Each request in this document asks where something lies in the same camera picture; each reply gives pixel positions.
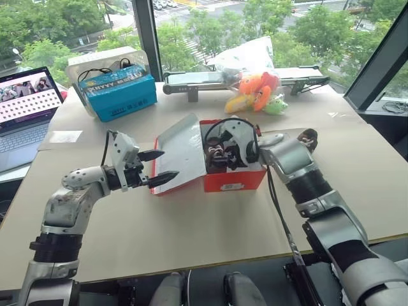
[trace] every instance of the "black metal frame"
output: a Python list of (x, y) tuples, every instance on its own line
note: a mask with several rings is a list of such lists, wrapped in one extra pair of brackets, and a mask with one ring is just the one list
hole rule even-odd
[(152, 0), (131, 0), (135, 13), (135, 24), (138, 29), (140, 45), (147, 54), (150, 73), (156, 82), (163, 81), (159, 41), (157, 40)]
[(408, 3), (344, 97), (365, 111), (408, 60)]

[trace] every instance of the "green toy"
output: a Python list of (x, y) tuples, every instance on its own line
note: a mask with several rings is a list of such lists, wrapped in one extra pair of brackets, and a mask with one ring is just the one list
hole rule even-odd
[(277, 96), (271, 96), (269, 102), (262, 110), (269, 115), (280, 115), (287, 107), (288, 104), (283, 101), (283, 94), (279, 94)]

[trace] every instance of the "orange toy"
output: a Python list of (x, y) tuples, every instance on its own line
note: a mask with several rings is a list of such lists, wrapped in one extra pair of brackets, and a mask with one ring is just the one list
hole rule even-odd
[(240, 94), (253, 94), (255, 100), (252, 107), (255, 112), (262, 110), (269, 101), (271, 93), (273, 93), (279, 85), (279, 78), (268, 72), (262, 75), (250, 75), (241, 79), (239, 85)]

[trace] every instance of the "table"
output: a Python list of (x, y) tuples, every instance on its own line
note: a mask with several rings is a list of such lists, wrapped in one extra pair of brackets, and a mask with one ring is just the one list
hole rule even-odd
[[(157, 88), (156, 106), (106, 124), (88, 117), (74, 98), (65, 103), (64, 112), (60, 108), (50, 132), (83, 132), (75, 143), (44, 142), (32, 163), (0, 229), (0, 270), (7, 275), (0, 279), (0, 290), (21, 286), (27, 262), (33, 257), (29, 242), (39, 233), (46, 201), (60, 186), (64, 174), (99, 164), (106, 127), (120, 128), (135, 136), (142, 149), (151, 149), (158, 133), (191, 112), (201, 119), (225, 117), (220, 97), (228, 96), (228, 92), (200, 93), (200, 101), (189, 104), (183, 96), (162, 95), (161, 84)], [(287, 126), (284, 132), (296, 136), (304, 128), (317, 128), (316, 161), (331, 186), (340, 191), (358, 216), (369, 239), (374, 242), (406, 235), (407, 163), (337, 94), (308, 93), (298, 101), (293, 99), (286, 116), (245, 113), (242, 117), (256, 119), (253, 122), (258, 122), (266, 133)], [(313, 112), (306, 103), (318, 109)], [(275, 178), (294, 239), (301, 251), (309, 250), (301, 227), (304, 219), (294, 208), (289, 192)], [(288, 252), (266, 180), (256, 191), (204, 193), (198, 179), (162, 197), (138, 188), (127, 193), (116, 191), (97, 202), (75, 279), (85, 282), (129, 277), (285, 256)]]
[[(278, 71), (284, 77), (320, 74), (314, 69), (286, 68)], [(231, 91), (199, 92), (199, 101), (189, 103), (187, 94), (165, 95), (162, 91), (163, 83), (157, 83), (156, 88), (159, 101), (157, 104), (106, 123), (90, 118), (75, 91), (70, 88), (68, 97), (52, 119), (49, 132), (39, 150), (92, 147), (102, 144), (105, 141), (107, 129), (130, 134), (137, 142), (152, 142), (157, 135), (189, 113), (195, 113), (199, 120), (229, 117), (224, 113), (224, 106), (225, 102), (233, 96)], [(298, 127), (330, 127), (338, 124), (347, 125), (351, 122), (365, 124), (365, 121), (342, 96), (329, 85), (300, 96), (290, 96), (289, 92), (289, 88), (286, 88), (285, 100), (289, 107), (284, 115), (271, 116), (266, 113), (244, 112), (239, 113), (239, 116), (258, 123), (265, 132)], [(82, 131), (82, 134), (76, 143), (50, 143), (54, 131)]]

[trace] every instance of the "blue tissue box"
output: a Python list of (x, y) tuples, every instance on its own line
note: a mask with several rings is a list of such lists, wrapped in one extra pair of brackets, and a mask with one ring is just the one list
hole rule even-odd
[(102, 122), (157, 102), (153, 77), (138, 65), (86, 79), (79, 88)]

